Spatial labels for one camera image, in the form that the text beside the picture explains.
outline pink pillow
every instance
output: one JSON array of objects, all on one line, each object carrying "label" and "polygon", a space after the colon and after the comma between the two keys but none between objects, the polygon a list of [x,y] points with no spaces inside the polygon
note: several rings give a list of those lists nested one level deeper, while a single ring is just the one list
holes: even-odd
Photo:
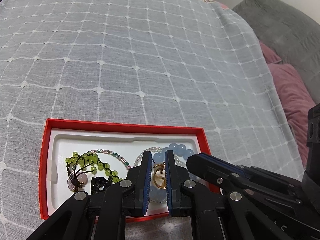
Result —
[{"label": "pink pillow", "polygon": [[298,72],[290,64],[268,64],[285,116],[292,127],[303,167],[307,165],[308,110],[312,100]]},{"label": "pink pillow", "polygon": [[282,61],[282,59],[272,49],[270,49],[269,47],[264,45],[261,41],[259,41],[259,42],[260,42],[262,54],[263,54],[267,64],[279,63]]}]

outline grey blanket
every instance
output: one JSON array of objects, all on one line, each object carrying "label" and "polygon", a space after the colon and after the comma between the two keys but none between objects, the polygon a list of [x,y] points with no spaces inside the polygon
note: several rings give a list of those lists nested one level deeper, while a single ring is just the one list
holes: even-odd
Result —
[{"label": "grey blanket", "polygon": [[[204,127],[213,155],[301,178],[297,146],[247,23],[199,0],[2,0],[0,239],[41,224],[47,118]],[[127,239],[191,239],[187,219]]]}]

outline white plastic insert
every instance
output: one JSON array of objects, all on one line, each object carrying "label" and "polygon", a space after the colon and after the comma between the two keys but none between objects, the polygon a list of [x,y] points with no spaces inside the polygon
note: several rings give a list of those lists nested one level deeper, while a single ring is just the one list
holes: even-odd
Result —
[{"label": "white plastic insert", "polygon": [[[80,155],[83,153],[104,149],[120,154],[130,166],[143,150],[150,147],[168,147],[170,143],[184,144],[194,153],[200,152],[196,135],[176,134],[137,134],[137,133],[112,133],[80,130],[52,129],[49,141],[47,162],[47,205],[50,216],[61,206],[73,192],[67,185],[68,174],[66,171],[67,157],[71,157],[74,151]],[[127,169],[115,157],[107,154],[99,154],[102,162],[110,164],[110,169],[118,171],[118,176],[125,179]],[[83,190],[91,194],[90,182],[92,176],[105,177],[104,171],[97,171],[95,175],[86,173],[88,182]],[[150,202],[147,215],[167,212],[167,204]]]}]

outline silver screw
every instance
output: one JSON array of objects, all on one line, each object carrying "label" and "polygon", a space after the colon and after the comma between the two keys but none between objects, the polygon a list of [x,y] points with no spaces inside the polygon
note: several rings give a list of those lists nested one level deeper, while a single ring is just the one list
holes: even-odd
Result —
[{"label": "silver screw", "polygon": [[239,201],[242,199],[242,195],[239,192],[230,193],[230,198],[234,201]]},{"label": "silver screw", "polygon": [[196,183],[193,180],[188,179],[183,183],[183,185],[188,188],[193,188],[196,186]]},{"label": "silver screw", "polygon": [[121,187],[130,187],[132,185],[132,182],[128,179],[124,179],[120,181]]},{"label": "silver screw", "polygon": [[251,190],[251,189],[248,189],[248,188],[247,188],[247,189],[245,190],[245,192],[248,193],[249,195],[254,195],[254,191]]},{"label": "silver screw", "polygon": [[84,200],[85,199],[85,193],[84,192],[82,192],[82,191],[80,191],[80,192],[77,192],[76,194],[75,194],[75,199],[76,200]]}]

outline bed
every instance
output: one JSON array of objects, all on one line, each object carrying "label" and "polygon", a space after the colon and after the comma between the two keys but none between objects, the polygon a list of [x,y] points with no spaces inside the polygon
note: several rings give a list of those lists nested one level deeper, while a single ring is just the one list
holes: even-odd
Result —
[{"label": "bed", "polygon": [[[208,0],[2,0],[0,236],[41,223],[44,122],[203,127],[218,158],[301,179],[303,166],[253,30]],[[126,239],[191,239],[188,218]]]}]

